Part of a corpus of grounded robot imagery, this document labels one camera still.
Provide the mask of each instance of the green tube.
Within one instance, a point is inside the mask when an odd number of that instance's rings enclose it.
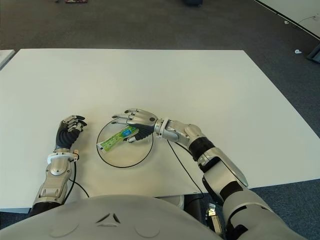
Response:
[[[137,131],[138,129],[135,128],[134,126],[127,126],[126,128],[122,129],[122,131],[110,137],[108,140],[99,142],[96,145],[100,150],[104,150],[108,152],[117,143],[122,142],[125,138],[127,138],[132,134],[135,134]]]

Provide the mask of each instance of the wire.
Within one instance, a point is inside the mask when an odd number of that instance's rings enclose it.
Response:
[[[182,148],[182,149],[184,149],[185,151],[187,151],[187,153],[192,156],[191,152],[189,152],[189,150],[186,149],[184,146],[182,146],[180,143],[175,142],[175,144],[177,144],[180,148]]]
[[[300,24],[301,22],[303,22],[304,20],[307,20],[307,19],[313,19],[313,18],[315,18],[316,16],[309,16],[309,17],[306,17],[306,18],[304,18],[304,19],[302,19],[302,20],[300,20],[300,21],[298,21],[296,24]],[[297,25],[295,25],[295,24],[292,24],[291,25],[291,27],[293,28],[293,29],[297,29],[297,30],[300,30],[300,31],[303,31],[301,28],[299,28]]]
[[[65,198],[63,199],[62,201],[62,205],[65,204],[65,202],[67,201],[72,189],[74,188],[74,185],[75,185],[75,182],[76,182],[76,176],[77,176],[77,165],[76,165],[76,162],[74,161],[73,162],[73,165],[74,165],[74,175],[73,175],[73,181],[72,181],[72,185],[70,187],[70,190],[68,191],[67,195],[65,196]]]
[[[188,174],[189,178],[191,179],[191,181],[194,183],[194,185],[199,189],[201,196],[200,197],[196,197],[194,199],[192,199],[191,201],[189,201],[187,204],[184,205],[184,208],[186,209],[193,201],[198,200],[198,199],[203,199],[205,197],[204,193],[202,192],[202,190],[200,189],[200,187],[196,184],[196,182],[194,181],[194,179],[191,177],[191,175],[189,174],[189,172],[187,171],[187,169],[185,168],[185,166],[182,164],[182,162],[180,161],[178,155],[176,154],[174,148],[171,146],[170,142],[167,140],[171,150],[173,151],[174,155],[176,156],[176,159],[178,159],[179,163],[181,164],[181,166],[183,167],[183,169],[185,170],[186,174]]]
[[[85,195],[86,195],[88,198],[90,198],[89,194],[88,194],[87,191],[84,189],[84,187],[80,185],[80,183],[77,183],[76,181],[74,181],[74,183],[77,184],[77,185],[84,191]]]
[[[302,19],[302,20],[300,20],[300,21],[298,21],[297,22],[297,24],[299,24],[299,23],[301,23],[302,21],[304,21],[304,20],[307,20],[307,19],[313,19],[313,18],[315,18],[316,16],[309,16],[309,17],[306,17],[306,18],[304,18],[304,19]]]

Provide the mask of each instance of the silver arm segment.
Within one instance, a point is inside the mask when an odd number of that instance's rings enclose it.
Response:
[[[305,239],[288,228],[257,194],[247,188],[247,180],[240,169],[207,139],[199,127],[169,118],[158,119],[141,109],[129,109],[126,113],[119,115],[120,120],[115,123],[137,126],[140,130],[146,122],[149,128],[150,125],[153,127],[150,134],[155,132],[159,138],[188,148],[203,171],[205,188],[218,204],[223,205],[228,240]],[[151,115],[156,119],[154,123],[148,121]]]

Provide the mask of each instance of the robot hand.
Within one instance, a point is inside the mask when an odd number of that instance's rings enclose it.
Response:
[[[82,128],[87,124],[83,116],[71,115],[60,122],[55,139],[55,150],[70,149],[77,140]]]
[[[124,113],[115,114],[112,118],[115,119],[112,124],[129,125],[139,129],[135,136],[124,139],[129,143],[146,138],[155,131],[156,124],[160,123],[156,115],[136,108],[130,108]]]
[[[184,124],[169,118],[161,119],[153,113],[141,109],[130,108],[124,114],[115,114],[113,118],[115,120],[112,124],[129,125],[139,129],[135,136],[125,139],[129,143],[144,139],[155,132],[159,138],[181,143],[188,148],[194,148],[191,146],[193,142],[195,142],[194,146],[207,145],[208,143],[207,148],[214,146],[196,125]]]

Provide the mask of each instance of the robot forearm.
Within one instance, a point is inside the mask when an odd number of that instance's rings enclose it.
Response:
[[[87,125],[84,119],[82,116],[72,115],[61,121],[56,134],[55,150],[47,158],[45,181],[35,197],[29,213],[31,216],[64,204],[67,182],[72,174],[71,162],[76,162],[79,157],[78,153],[71,153],[70,148],[83,126]]]
[[[159,120],[156,134],[186,147],[203,171],[202,182],[212,198],[223,205],[228,240],[305,239],[277,216],[254,192],[236,165],[192,124]]]

